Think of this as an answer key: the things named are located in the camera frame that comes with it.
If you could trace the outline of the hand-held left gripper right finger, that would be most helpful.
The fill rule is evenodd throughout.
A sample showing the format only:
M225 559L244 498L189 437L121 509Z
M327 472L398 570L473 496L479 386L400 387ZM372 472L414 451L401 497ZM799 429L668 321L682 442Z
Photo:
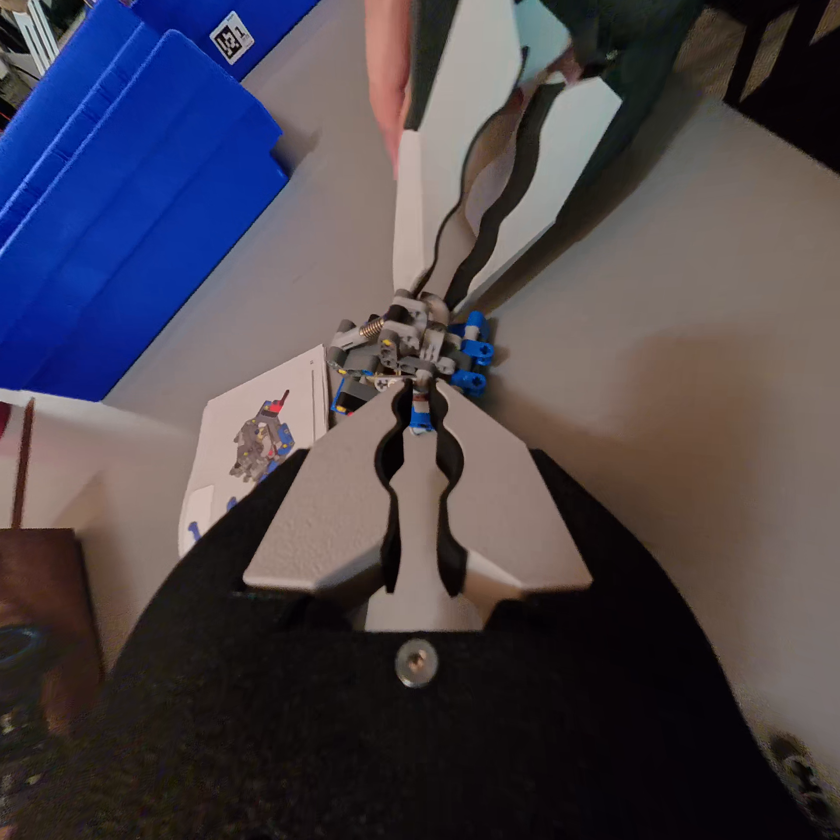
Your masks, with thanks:
M582 592L593 583L531 451L451 385L429 393L439 499L437 569L484 625L501 602Z

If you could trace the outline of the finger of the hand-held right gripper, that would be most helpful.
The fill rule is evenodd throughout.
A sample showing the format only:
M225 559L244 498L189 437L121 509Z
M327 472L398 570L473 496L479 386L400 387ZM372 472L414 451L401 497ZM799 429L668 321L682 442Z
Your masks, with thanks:
M552 227L621 105L600 76L571 86L557 76L536 88L467 194L476 241L448 286L451 311L478 299Z
M469 152L523 66L512 1L413 2L409 102L398 149L393 286L417 297L461 204Z

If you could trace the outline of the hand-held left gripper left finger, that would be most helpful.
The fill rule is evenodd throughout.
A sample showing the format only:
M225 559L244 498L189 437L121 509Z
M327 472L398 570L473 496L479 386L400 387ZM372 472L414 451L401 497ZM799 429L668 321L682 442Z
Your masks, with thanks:
M307 451L244 572L248 588L344 611L395 592L403 541L392 479L411 410L411 384L391 383Z

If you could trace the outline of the grey and blue lego model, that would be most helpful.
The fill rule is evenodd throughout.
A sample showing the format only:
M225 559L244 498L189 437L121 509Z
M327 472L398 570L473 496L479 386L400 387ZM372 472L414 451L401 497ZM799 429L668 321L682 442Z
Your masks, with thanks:
M442 298L398 290L385 314L361 325L340 322L325 353L328 367L340 377L330 410L349 416L392 383L407 381L413 385L408 426L416 436L431 433L432 382L439 379L468 397L482 396L483 370L495 355L489 337L480 311L472 311L464 323L452 322Z

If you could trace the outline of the open lego instruction booklet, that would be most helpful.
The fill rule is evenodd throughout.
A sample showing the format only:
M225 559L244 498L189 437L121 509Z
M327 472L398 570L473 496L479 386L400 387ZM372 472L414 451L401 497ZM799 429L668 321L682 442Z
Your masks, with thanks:
M178 524L179 557L291 455L327 433L325 352L320 344L205 406Z

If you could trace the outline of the lego set cardboard box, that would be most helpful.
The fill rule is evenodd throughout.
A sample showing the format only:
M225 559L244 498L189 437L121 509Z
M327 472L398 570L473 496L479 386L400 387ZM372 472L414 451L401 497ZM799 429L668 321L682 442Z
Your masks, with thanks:
M1 530L2 763L32 758L93 708L102 651L88 572L68 528Z

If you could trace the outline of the person's right hand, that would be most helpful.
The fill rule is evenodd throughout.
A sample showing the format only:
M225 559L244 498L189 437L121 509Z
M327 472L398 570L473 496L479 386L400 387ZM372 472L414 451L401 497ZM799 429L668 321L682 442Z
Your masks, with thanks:
M410 99L411 37L412 2L364 2L369 100L394 176Z

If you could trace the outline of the blue plastic bin with tag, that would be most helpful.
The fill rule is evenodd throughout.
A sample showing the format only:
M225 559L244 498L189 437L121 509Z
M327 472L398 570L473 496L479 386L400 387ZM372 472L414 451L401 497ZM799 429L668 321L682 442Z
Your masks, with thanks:
M315 1L135 1L130 9L160 34L180 32L237 81L316 6Z

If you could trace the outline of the stacked blue plastic bins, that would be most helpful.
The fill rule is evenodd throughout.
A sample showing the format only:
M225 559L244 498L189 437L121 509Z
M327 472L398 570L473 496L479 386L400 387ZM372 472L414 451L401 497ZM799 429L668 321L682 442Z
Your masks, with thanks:
M97 2L2 136L2 387L97 402L288 182L264 105Z

